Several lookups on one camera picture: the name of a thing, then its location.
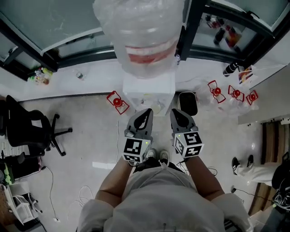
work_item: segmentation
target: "white shirt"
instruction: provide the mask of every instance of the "white shirt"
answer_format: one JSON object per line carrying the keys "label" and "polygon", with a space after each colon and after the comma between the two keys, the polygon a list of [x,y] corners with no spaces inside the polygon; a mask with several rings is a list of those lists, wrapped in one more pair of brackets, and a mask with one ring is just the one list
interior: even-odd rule
{"label": "white shirt", "polygon": [[78,232],[225,232],[225,219],[242,231],[253,231],[238,196],[224,194],[210,202],[188,175],[163,164],[132,174],[115,208],[90,200],[82,209]]}

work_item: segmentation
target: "shirt sleeve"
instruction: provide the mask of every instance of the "shirt sleeve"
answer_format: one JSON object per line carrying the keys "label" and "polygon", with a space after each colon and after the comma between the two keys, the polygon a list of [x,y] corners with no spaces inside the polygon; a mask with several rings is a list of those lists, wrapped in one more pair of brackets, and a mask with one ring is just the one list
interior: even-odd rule
{"label": "shirt sleeve", "polygon": [[81,211],[77,232],[101,232],[105,221],[113,216],[114,208],[100,200],[89,200]]}
{"label": "shirt sleeve", "polygon": [[232,193],[223,194],[211,201],[224,213],[227,220],[238,225],[243,232],[253,232],[254,227],[241,199]]}

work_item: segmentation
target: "black thermos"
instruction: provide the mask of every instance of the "black thermos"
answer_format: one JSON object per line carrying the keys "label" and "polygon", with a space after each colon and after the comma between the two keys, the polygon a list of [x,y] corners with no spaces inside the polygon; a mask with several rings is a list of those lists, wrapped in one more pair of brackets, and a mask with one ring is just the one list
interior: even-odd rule
{"label": "black thermos", "polygon": [[220,28],[220,30],[217,32],[216,36],[214,37],[214,40],[213,40],[214,44],[218,45],[219,42],[221,42],[225,32],[226,31],[223,28]]}
{"label": "black thermos", "polygon": [[237,62],[231,63],[229,66],[226,67],[226,69],[223,71],[223,75],[225,77],[228,77],[229,75],[231,75],[232,73],[234,73],[234,71],[237,69],[238,64]]}

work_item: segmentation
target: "office chair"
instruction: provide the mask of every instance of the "office chair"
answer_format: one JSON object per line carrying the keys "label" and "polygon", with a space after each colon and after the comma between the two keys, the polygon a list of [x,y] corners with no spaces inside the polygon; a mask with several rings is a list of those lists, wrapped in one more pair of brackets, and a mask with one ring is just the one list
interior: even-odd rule
{"label": "office chair", "polygon": [[[27,145],[30,152],[30,155],[22,153],[19,157],[19,163],[27,158],[43,156],[44,150],[50,151],[50,145],[55,147],[61,156],[66,155],[64,151],[60,150],[55,137],[70,133],[73,129],[69,128],[66,131],[55,133],[54,129],[56,119],[59,118],[58,114],[54,115],[53,123],[50,125],[48,118],[42,112],[25,110],[10,95],[7,96],[6,103],[10,116],[7,123],[8,141],[12,147]],[[42,128],[32,125],[32,121],[37,120],[41,121]]]}

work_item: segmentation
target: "tile floor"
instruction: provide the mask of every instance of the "tile floor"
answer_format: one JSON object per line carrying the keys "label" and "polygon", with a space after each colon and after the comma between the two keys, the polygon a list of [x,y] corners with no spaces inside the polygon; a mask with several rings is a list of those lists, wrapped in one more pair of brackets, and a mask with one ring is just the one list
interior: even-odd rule
{"label": "tile floor", "polygon": [[[27,110],[40,110],[49,120],[54,113],[60,115],[56,128],[73,127],[73,133],[61,136],[58,141],[67,155],[61,157],[52,148],[43,157],[43,164],[53,172],[53,189],[51,199],[56,216],[60,222],[53,220],[54,212],[49,199],[52,175],[45,169],[21,181],[27,180],[31,193],[39,200],[43,214],[39,217],[48,232],[73,232],[81,207],[78,202],[79,191],[82,186],[89,186],[95,195],[103,179],[109,173],[108,169],[93,167],[93,162],[115,163],[117,121],[119,121],[118,158],[121,155],[121,145],[124,141],[123,131],[126,128],[129,115],[119,116],[115,109],[106,101],[105,96],[69,97],[48,100],[24,102]],[[199,127],[205,147],[200,155],[209,167],[217,171],[217,179],[225,192],[230,192],[234,185],[249,193],[254,193],[255,183],[234,176],[231,161],[234,156],[244,159],[253,154],[258,162],[261,155],[262,128],[259,124],[237,125],[237,119],[226,118],[214,112],[200,110],[194,117]],[[171,127],[169,115],[155,117],[152,136],[153,147],[157,150],[167,149],[173,152],[171,146]],[[172,162],[177,163],[181,158],[174,154]],[[243,192],[236,192],[244,200],[248,210],[252,196]],[[87,188],[83,189],[82,197],[91,198]]]}

